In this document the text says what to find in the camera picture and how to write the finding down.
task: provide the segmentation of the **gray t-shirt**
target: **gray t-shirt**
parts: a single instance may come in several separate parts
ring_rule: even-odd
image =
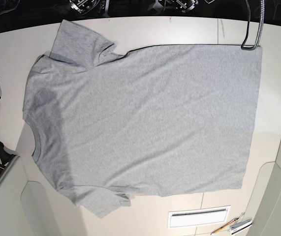
[[[128,194],[241,188],[261,48],[114,48],[63,21],[50,56],[30,72],[24,119],[51,185],[98,217],[129,206]]]

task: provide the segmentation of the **table surface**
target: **table surface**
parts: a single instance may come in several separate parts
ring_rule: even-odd
[[[241,44],[247,25],[241,21],[192,17],[110,18],[77,23],[115,42],[118,54],[161,44]],[[250,25],[249,44],[255,41],[257,27],[257,23]],[[84,227],[78,235],[88,232],[96,236],[132,233],[207,236],[218,225],[167,230],[167,213],[231,205],[230,220],[246,210],[259,170],[265,163],[275,161],[281,140],[281,27],[264,25],[260,41],[263,48],[261,82],[255,130],[242,189],[166,198],[136,196],[131,200],[131,207],[121,207],[101,220],[83,207],[75,209],[70,201],[52,189],[31,158],[34,139],[22,119],[28,73],[36,59],[51,50],[58,28],[59,24],[52,24],[0,34],[0,140],[12,150],[18,144],[17,151],[23,157],[28,180],[39,181],[46,187],[63,235],[72,235],[74,227],[79,228],[80,219]]]

